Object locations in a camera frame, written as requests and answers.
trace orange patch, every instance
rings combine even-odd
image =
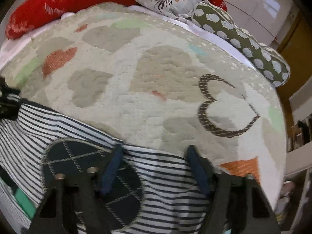
[[[252,173],[256,180],[260,182],[258,157],[250,160],[239,160],[234,162],[223,163],[221,167],[227,169],[232,175],[244,177],[247,173]]]
[[[166,99],[166,97],[164,96],[164,95],[162,95],[161,93],[159,93],[158,91],[152,91],[152,94],[154,95],[154,96],[157,96],[157,97],[159,97],[162,101],[167,101],[167,99]]]
[[[81,32],[81,31],[87,29],[87,27],[88,27],[88,24],[84,24],[84,25],[78,27],[78,28],[75,30],[75,32]]]
[[[43,64],[43,78],[50,75],[55,70],[63,67],[66,62],[70,61],[76,54],[77,47],[69,48],[66,51],[56,50],[49,54]]]

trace striped fabric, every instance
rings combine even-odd
[[[20,101],[21,108],[16,121],[0,121],[0,165],[36,206],[44,195],[41,169],[43,154],[54,141],[70,137],[105,148],[122,143],[124,159],[136,169],[142,180],[144,202],[135,222],[115,233],[198,231],[209,202],[199,191],[185,159],[128,145],[103,131],[16,95],[11,94],[7,98]],[[18,208],[14,197],[2,192],[4,188],[5,184],[0,183],[1,210],[11,205]],[[30,221],[21,209],[18,208],[17,213],[6,214],[7,218],[10,216],[15,221],[16,231],[29,227]]]

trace striped sheet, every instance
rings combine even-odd
[[[43,154],[55,140],[71,137],[107,148],[122,143],[124,159],[135,167],[142,180],[144,202],[135,222],[115,233],[198,231],[209,202],[199,191],[183,158],[128,145],[103,131],[16,95],[11,94],[8,98],[22,104],[16,121],[0,121],[0,165],[36,206],[44,195],[41,183]],[[3,194],[0,196],[2,208],[14,205],[19,209],[12,195],[6,193],[5,199],[2,199]],[[18,217],[15,214],[8,213],[6,217],[11,216],[15,225],[28,228],[30,222],[21,209]]]

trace bolt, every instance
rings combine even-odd
[[[88,173],[97,173],[99,171],[99,168],[97,167],[90,167],[87,169]]]
[[[247,173],[246,174],[246,179],[255,179],[252,173]]]
[[[55,176],[55,179],[60,180],[60,179],[65,179],[65,175],[63,173],[58,173]]]

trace patterned quilt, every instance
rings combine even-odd
[[[254,173],[274,206],[286,157],[275,90],[220,47],[105,3],[30,42],[2,71],[21,96],[127,143],[183,156],[194,144],[230,173]]]

